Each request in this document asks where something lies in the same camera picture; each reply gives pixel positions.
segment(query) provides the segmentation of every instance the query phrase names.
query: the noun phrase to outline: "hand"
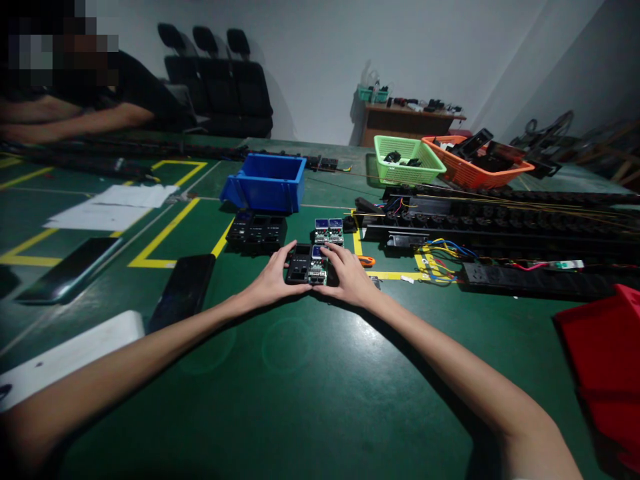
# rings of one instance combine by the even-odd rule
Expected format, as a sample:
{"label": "hand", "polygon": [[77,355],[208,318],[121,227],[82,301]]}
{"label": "hand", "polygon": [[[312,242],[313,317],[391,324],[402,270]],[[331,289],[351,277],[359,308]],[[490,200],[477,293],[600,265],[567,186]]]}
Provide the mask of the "hand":
{"label": "hand", "polygon": [[285,263],[287,255],[298,240],[294,240],[274,253],[267,266],[250,286],[237,295],[242,302],[242,310],[251,311],[270,305],[290,295],[300,295],[311,290],[308,283],[287,285],[282,278],[282,270],[289,265]]}
{"label": "hand", "polygon": [[23,145],[40,145],[60,141],[58,134],[52,128],[44,125],[2,125],[0,136],[4,140],[21,143]]}
{"label": "hand", "polygon": [[313,287],[316,292],[356,307],[365,307],[373,298],[380,295],[380,290],[375,287],[356,254],[332,243],[325,243],[325,245],[331,250],[322,247],[322,253],[331,260],[340,279],[340,286],[316,285]]}

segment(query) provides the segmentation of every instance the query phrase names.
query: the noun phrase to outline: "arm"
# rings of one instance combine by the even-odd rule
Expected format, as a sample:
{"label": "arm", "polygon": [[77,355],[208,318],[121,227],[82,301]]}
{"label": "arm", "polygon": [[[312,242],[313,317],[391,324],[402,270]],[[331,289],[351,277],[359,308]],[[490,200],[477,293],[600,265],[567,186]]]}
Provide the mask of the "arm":
{"label": "arm", "polygon": [[229,320],[310,285],[285,285],[282,269],[295,241],[273,254],[256,280],[220,305],[148,335],[73,372],[2,416],[28,474],[53,448],[100,411],[162,372]]}
{"label": "arm", "polygon": [[499,436],[511,478],[529,480],[582,476],[560,430],[524,391],[458,342],[430,326],[375,288],[357,257],[327,244],[339,287],[313,289],[368,309],[420,352],[438,375]]}
{"label": "arm", "polygon": [[90,133],[134,128],[153,118],[153,114],[144,108],[132,103],[121,103],[112,109],[44,125],[4,125],[0,127],[0,131],[6,140],[24,145],[40,145]]}
{"label": "arm", "polygon": [[10,102],[0,98],[0,123],[44,123],[68,119],[82,107],[45,95],[34,101]]}

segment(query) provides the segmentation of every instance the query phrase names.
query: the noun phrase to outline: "orange handle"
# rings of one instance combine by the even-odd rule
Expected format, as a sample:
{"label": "orange handle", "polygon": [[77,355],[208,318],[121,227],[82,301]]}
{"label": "orange handle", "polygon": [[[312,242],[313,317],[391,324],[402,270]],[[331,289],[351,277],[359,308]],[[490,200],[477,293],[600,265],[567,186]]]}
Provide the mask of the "orange handle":
{"label": "orange handle", "polygon": [[375,265],[375,259],[371,257],[358,255],[358,260],[360,260],[360,265],[362,265],[363,267],[372,267]]}

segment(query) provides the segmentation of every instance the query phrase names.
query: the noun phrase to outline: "red wire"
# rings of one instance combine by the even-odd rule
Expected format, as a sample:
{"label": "red wire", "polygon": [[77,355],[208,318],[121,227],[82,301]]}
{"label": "red wire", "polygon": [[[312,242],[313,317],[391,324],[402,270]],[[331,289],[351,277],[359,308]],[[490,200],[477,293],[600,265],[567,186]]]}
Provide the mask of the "red wire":
{"label": "red wire", "polygon": [[520,265],[518,265],[517,263],[512,263],[512,265],[520,270],[524,270],[524,271],[531,271],[531,270],[536,270],[536,268],[540,268],[540,267],[546,267],[548,265],[548,263],[538,263],[532,267],[526,268],[526,267],[521,267]]}
{"label": "red wire", "polygon": [[[436,262],[438,262],[438,263],[439,263],[440,265],[442,265],[444,268],[447,268],[447,266],[445,265],[445,263],[444,263],[442,260],[440,260],[439,258],[434,257],[433,259],[434,259],[434,260],[436,260]],[[452,274],[450,274],[449,272],[445,272],[445,273],[449,276],[449,278],[453,278],[453,275],[452,275]]]}

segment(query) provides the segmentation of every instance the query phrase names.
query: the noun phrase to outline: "blue plastic bin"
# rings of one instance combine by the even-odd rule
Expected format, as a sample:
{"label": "blue plastic bin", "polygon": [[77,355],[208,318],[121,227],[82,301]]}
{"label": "blue plastic bin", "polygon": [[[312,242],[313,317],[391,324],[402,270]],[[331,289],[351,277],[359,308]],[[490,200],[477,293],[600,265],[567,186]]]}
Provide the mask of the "blue plastic bin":
{"label": "blue plastic bin", "polygon": [[305,192],[304,157],[250,153],[237,175],[227,178],[220,200],[252,210],[300,211]]}

